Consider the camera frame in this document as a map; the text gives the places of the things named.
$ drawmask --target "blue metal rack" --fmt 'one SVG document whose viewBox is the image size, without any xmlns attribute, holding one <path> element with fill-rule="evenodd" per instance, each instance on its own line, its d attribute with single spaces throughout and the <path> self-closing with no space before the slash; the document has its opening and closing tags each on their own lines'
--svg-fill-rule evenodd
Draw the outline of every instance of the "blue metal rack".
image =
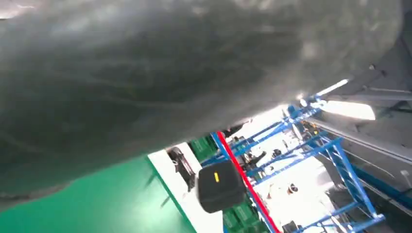
<svg viewBox="0 0 412 233">
<path fill-rule="evenodd" d="M 319 111 L 319 108 L 312 107 L 306 107 L 303 109 L 296 110 L 291 113 L 290 117 L 286 117 L 281 122 L 277 122 L 267 127 L 266 129 L 258 132 L 252 137 L 238 142 L 237 144 L 233 145 L 231 149 L 236 149 L 237 151 L 235 155 L 240 156 L 246 151 L 248 151 L 251 147 L 256 146 L 257 144 L 267 140 L 271 136 L 283 132 L 285 129 L 291 128 L 293 124 L 296 124 L 301 120 Z M 268 130 L 273 131 L 259 140 L 254 140 L 255 137 L 259 136 L 260 134 Z M 300 228 L 296 231 L 296 233 L 304 232 L 304 230 L 312 227 L 320 228 L 322 230 L 321 232 L 325 233 L 327 233 L 327 229 L 330 229 L 332 227 L 339 228 L 344 232 L 356 233 L 385 219 L 383 215 L 380 215 L 376 212 L 368 196 L 366 195 L 362 185 L 359 182 L 358 177 L 356 176 L 356 173 L 354 172 L 348 158 L 346 157 L 344 150 L 341 147 L 341 140 L 341 138 L 330 140 L 326 137 L 325 132 L 320 132 L 318 135 L 313 136 L 312 138 L 303 142 L 302 144 L 298 145 L 292 150 L 277 156 L 271 161 L 263 164 L 261 167 L 258 167 L 247 172 L 247 175 L 249 177 L 253 177 L 257 172 L 264 171 L 265 167 L 270 166 L 273 163 L 276 163 L 277 161 L 290 159 L 291 162 L 288 165 L 284 166 L 282 169 L 272 172 L 272 174 L 263 177 L 261 180 L 257 180 L 257 182 L 255 183 L 255 185 L 257 185 L 313 156 L 322 155 L 333 162 L 334 166 L 336 167 L 338 173 L 342 178 L 343 183 L 347 187 L 348 192 L 352 196 L 353 202 L 334 211 L 333 213 L 330 213 L 329 215 L 319 219 L 318 221 L 312 224 Z M 211 163 L 218 163 L 226 159 L 228 158 L 223 154 L 217 154 L 213 158 L 202 163 L 202 165 L 205 166 Z M 368 215 L 368 219 L 362 222 L 340 223 L 335 218 L 336 216 L 341 216 L 354 208 L 362 208 L 363 210 L 365 210 Z"/>
<path fill-rule="evenodd" d="M 286 129 L 289 129 L 290 127 L 292 127 L 293 124 L 296 124 L 297 122 L 299 122 L 299 121 L 301 121 L 301 120 L 303 120 L 307 117 L 310 117 L 310 116 L 314 115 L 315 113 L 317 113 L 319 111 L 320 111 L 319 108 L 305 108 L 305 109 L 297 110 L 297 111 L 293 112 L 291 114 L 291 116 L 283 118 L 280 122 L 276 122 L 276 123 L 270 125 L 269 127 L 267 127 L 266 129 L 254 134 L 253 136 L 232 145 L 230 147 L 230 149 L 234 152 L 236 157 L 238 157 L 240 155 L 243 155 L 245 152 L 250 150 L 252 147 L 268 140 L 269 138 L 275 136 L 278 133 L 283 132 Z M 255 140 L 256 137 L 258 137 L 259 135 L 261 135 L 261 134 L 263 134 L 266 131 L 271 130 L 271 129 L 273 129 L 273 131 L 270 132 L 268 135 L 266 135 L 266 136 L 264 136 L 260 139 Z M 227 158 L 225 157 L 225 155 L 222 152 L 218 152 L 212 158 L 210 158 L 206 161 L 203 161 L 201 164 L 202 164 L 202 166 L 207 166 L 207 165 L 210 165 L 210 164 L 222 162 L 226 159 Z"/>
</svg>

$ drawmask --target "ceiling light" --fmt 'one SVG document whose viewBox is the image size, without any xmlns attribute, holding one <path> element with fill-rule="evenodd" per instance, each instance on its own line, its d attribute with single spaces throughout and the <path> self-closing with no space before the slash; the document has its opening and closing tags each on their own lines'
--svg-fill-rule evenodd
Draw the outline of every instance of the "ceiling light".
<svg viewBox="0 0 412 233">
<path fill-rule="evenodd" d="M 328 87 L 328 88 L 326 88 L 326 89 L 318 92 L 316 95 L 317 95 L 317 96 L 322 96 L 322 95 L 324 95 L 324 94 L 327 94 L 327 93 L 329 93 L 329 92 L 331 92 L 331 91 L 333 91 L 333 90 L 335 90 L 335 89 L 337 89 L 337 88 L 339 88 L 339 87 L 347 84 L 348 82 L 349 82 L 349 79 L 341 80 L 341 81 L 339 81 L 338 83 L 336 83 L 336 84 L 334 84 L 334 85 L 332 85 L 332 86 L 330 86 L 330 87 Z"/>
<path fill-rule="evenodd" d="M 371 106 L 363 103 L 328 101 L 321 109 L 328 113 L 335 113 L 346 117 L 364 120 L 375 120 L 375 113 Z"/>
</svg>

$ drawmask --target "green floor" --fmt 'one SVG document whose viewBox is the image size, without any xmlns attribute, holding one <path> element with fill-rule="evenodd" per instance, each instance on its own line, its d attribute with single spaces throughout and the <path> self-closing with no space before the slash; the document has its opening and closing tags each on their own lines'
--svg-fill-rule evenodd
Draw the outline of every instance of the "green floor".
<svg viewBox="0 0 412 233">
<path fill-rule="evenodd" d="M 0 213 L 0 233 L 194 233 L 147 159 L 74 182 Z"/>
</svg>

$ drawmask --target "green crate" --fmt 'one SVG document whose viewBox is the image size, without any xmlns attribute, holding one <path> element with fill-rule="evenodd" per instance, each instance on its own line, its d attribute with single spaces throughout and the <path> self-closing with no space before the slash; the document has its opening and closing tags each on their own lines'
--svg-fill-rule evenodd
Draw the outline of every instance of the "green crate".
<svg viewBox="0 0 412 233">
<path fill-rule="evenodd" d="M 249 201 L 244 201 L 240 205 L 234 206 L 232 209 L 244 227 L 249 227 L 259 222 L 259 216 Z"/>
<path fill-rule="evenodd" d="M 247 232 L 247 228 L 242 228 L 236 231 L 229 230 L 229 233 L 248 233 L 248 232 Z"/>
<path fill-rule="evenodd" d="M 217 151 L 217 146 L 210 135 L 190 141 L 189 146 L 199 162 L 211 158 Z"/>
<path fill-rule="evenodd" d="M 269 233 L 269 229 L 264 222 L 259 221 L 249 227 L 247 233 Z"/>
<path fill-rule="evenodd" d="M 243 228 L 232 210 L 223 211 L 223 224 L 226 226 L 226 228 L 234 232 Z"/>
</svg>

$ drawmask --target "red stripe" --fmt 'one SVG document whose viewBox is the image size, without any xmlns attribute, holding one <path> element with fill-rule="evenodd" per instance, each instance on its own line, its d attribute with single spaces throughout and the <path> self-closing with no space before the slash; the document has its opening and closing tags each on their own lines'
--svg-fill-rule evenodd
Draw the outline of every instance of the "red stripe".
<svg viewBox="0 0 412 233">
<path fill-rule="evenodd" d="M 217 132 L 218 138 L 224 148 L 226 149 L 227 153 L 229 154 L 230 159 L 232 162 L 235 164 L 236 170 L 238 170 L 239 174 L 242 176 L 243 181 L 245 182 L 247 188 L 249 189 L 250 193 L 252 194 L 253 198 L 256 201 L 256 204 L 259 206 L 259 208 L 262 210 L 263 215 L 265 215 L 266 219 L 269 221 L 269 224 L 273 227 L 275 230 L 275 233 L 281 233 L 279 229 L 276 227 L 275 223 L 273 222 L 273 219 L 269 216 L 269 212 L 266 209 L 266 207 L 263 205 L 262 200 L 259 198 L 257 193 L 253 190 L 252 184 L 250 184 L 249 180 L 247 179 L 246 174 L 243 172 L 243 169 L 239 165 L 239 162 L 237 161 L 235 155 L 233 154 L 232 150 L 230 149 L 229 145 L 226 142 L 226 139 L 224 138 L 224 135 L 222 132 Z"/>
</svg>

